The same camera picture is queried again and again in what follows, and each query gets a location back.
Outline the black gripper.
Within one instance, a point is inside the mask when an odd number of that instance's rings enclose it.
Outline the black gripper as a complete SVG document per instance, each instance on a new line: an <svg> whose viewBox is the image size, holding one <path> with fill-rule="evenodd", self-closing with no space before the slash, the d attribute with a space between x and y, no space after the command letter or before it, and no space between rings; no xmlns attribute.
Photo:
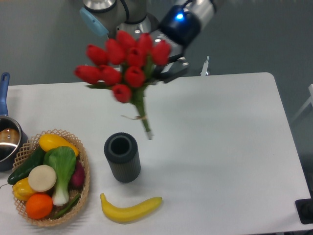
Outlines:
<svg viewBox="0 0 313 235"><path fill-rule="evenodd" d="M167 64L154 68L153 83L169 83L188 72L189 63L184 53L200 30L200 21L187 9L186 4L174 5L169 10L157 29L150 33L155 45L164 40L171 46Z"/></svg>

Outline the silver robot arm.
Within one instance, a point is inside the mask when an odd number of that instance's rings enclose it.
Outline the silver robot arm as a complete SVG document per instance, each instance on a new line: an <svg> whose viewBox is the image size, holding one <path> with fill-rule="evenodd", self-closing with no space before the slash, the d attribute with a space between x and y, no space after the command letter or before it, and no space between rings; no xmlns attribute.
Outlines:
<svg viewBox="0 0 313 235"><path fill-rule="evenodd" d="M189 64L184 52L201 33L222 0L178 0L161 21L147 11L145 0L85 0L80 15L89 29L98 36L115 38L126 31L135 39L148 33L158 44L165 40L172 50L166 66L154 70L154 81L164 83L185 75Z"/></svg>

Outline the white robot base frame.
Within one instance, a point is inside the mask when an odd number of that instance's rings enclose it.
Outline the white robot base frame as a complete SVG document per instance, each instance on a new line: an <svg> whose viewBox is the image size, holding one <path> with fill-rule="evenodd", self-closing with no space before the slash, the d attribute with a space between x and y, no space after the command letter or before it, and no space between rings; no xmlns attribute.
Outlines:
<svg viewBox="0 0 313 235"><path fill-rule="evenodd" d="M210 56L207 56L202 66L201 76L208 76L210 74L210 72L208 71L209 59L210 59Z"/></svg>

